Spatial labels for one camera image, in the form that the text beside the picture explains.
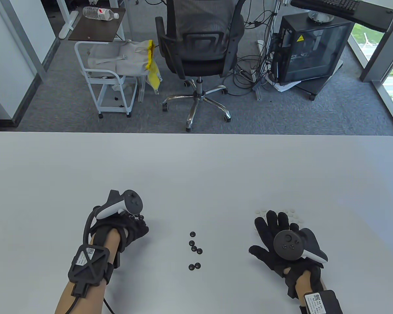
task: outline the mesh chair back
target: mesh chair back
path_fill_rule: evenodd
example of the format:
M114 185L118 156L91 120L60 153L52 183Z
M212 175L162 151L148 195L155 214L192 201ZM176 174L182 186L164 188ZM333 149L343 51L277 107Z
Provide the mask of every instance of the mesh chair back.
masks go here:
M183 42L192 34L206 33L206 41L196 42L192 50L207 51L208 47L219 41L217 53L227 50L230 25L237 0L173 0L176 26L176 39Z

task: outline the forearm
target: forearm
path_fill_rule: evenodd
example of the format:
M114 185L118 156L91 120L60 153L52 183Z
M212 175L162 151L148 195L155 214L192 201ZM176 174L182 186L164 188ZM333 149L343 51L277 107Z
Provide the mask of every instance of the forearm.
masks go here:
M106 238L105 247L109 250L109 260L108 262L113 263L115 259L115 254L117 253L118 245L120 241L120 235L116 229L112 229L108 237ZM55 314L65 314L70 306L73 304L75 297L71 295L74 284L69 282L58 302ZM106 280L102 279L101 284L97 287L90 287L87 291L86 298L80 298L77 301L74 309L70 314L101 314L103 297L105 295Z

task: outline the human hand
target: human hand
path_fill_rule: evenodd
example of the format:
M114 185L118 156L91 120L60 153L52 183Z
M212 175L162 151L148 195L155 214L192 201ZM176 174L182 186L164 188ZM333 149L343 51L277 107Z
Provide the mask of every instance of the human hand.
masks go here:
M262 242L267 247L268 251L264 248L253 245L249 248L249 253L256 256L259 260L264 262L271 270L275 271L278 275L285 278L285 284L288 286L288 296L297 298L296 284L297 280L309 271L310 285L313 291L323 290L320 282L320 268L323 265L310 260L309 258L300 258L295 261L284 260L274 250L274 238L282 230L299 231L299 226L288 222L288 216L285 213L279 213L278 216L274 211L267 212L267 221L262 217L255 219L256 230Z

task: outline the label sticker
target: label sticker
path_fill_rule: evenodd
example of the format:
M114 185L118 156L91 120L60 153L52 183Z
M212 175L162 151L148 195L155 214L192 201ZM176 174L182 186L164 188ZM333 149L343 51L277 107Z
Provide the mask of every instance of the label sticker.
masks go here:
M326 314L325 307L323 306L322 298L319 293L312 293L304 296L306 305L309 308L310 314Z
M89 260L92 260L93 254L95 254L95 249L92 249L91 247L86 248L86 253L89 256ZM86 256L84 255L84 252L81 251L79 258L77 258L76 265L78 266L84 266L87 263Z

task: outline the computer case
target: computer case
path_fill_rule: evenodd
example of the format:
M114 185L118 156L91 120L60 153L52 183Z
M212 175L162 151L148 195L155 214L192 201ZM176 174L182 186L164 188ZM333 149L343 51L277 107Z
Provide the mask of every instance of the computer case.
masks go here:
M353 27L353 22L337 16L322 24L308 13L283 16L271 43L273 79L284 85L331 76Z

